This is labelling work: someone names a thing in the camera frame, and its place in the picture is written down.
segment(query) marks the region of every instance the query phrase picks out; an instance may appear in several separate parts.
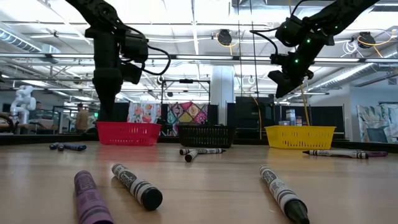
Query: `pillar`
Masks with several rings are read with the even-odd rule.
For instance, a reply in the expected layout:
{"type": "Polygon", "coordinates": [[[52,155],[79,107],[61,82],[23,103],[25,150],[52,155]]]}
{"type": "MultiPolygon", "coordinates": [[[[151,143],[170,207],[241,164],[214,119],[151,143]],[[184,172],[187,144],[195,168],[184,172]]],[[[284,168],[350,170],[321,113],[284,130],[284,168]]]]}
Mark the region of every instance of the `pillar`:
{"type": "Polygon", "coordinates": [[[218,105],[218,123],[226,125],[226,104],[234,103],[233,66],[213,66],[210,83],[210,103],[218,105]]]}

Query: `black basket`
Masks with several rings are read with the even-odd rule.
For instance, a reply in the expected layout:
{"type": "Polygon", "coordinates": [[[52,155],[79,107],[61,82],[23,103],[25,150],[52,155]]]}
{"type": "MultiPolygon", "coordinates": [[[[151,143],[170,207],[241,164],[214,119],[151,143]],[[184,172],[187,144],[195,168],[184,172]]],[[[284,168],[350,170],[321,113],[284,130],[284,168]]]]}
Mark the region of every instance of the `black basket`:
{"type": "Polygon", "coordinates": [[[180,144],[185,147],[220,147],[232,145],[235,127],[228,126],[178,126],[180,144]]]}

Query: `plastic basket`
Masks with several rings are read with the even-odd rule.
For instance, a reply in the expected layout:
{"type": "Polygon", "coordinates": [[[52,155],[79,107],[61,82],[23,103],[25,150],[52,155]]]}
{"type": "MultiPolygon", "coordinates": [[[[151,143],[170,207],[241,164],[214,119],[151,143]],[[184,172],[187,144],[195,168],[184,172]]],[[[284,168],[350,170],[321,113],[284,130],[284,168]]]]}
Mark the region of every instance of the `plastic basket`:
{"type": "Polygon", "coordinates": [[[235,127],[228,126],[178,126],[180,144],[185,147],[229,148],[235,135],[235,127]]]}
{"type": "Polygon", "coordinates": [[[151,146],[159,137],[159,124],[97,122],[98,136],[101,144],[122,146],[151,146]]]}
{"type": "Polygon", "coordinates": [[[270,147],[280,149],[330,149],[336,127],[269,126],[266,127],[270,147]]]}

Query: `desk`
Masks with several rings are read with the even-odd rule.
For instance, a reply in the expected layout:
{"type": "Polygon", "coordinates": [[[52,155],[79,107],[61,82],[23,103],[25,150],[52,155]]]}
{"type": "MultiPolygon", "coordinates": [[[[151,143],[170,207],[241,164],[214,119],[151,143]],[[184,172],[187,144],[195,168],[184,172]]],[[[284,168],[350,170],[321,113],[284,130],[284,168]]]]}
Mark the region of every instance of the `desk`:
{"type": "Polygon", "coordinates": [[[267,164],[306,203],[311,224],[396,222],[398,155],[369,160],[314,157],[300,150],[233,146],[186,163],[179,144],[50,151],[48,144],[0,146],[0,223],[76,222],[73,177],[90,171],[115,223],[288,224],[259,167],[267,164]],[[163,193],[147,212],[113,177],[119,162],[163,193]]]}

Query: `red basket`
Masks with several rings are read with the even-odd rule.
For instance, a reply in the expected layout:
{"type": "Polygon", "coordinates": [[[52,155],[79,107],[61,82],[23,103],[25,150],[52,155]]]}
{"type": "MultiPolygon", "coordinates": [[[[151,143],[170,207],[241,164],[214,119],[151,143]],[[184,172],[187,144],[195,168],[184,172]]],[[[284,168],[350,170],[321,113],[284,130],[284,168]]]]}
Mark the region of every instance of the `red basket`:
{"type": "Polygon", "coordinates": [[[151,146],[156,144],[161,125],[147,123],[97,122],[101,144],[151,146]]]}

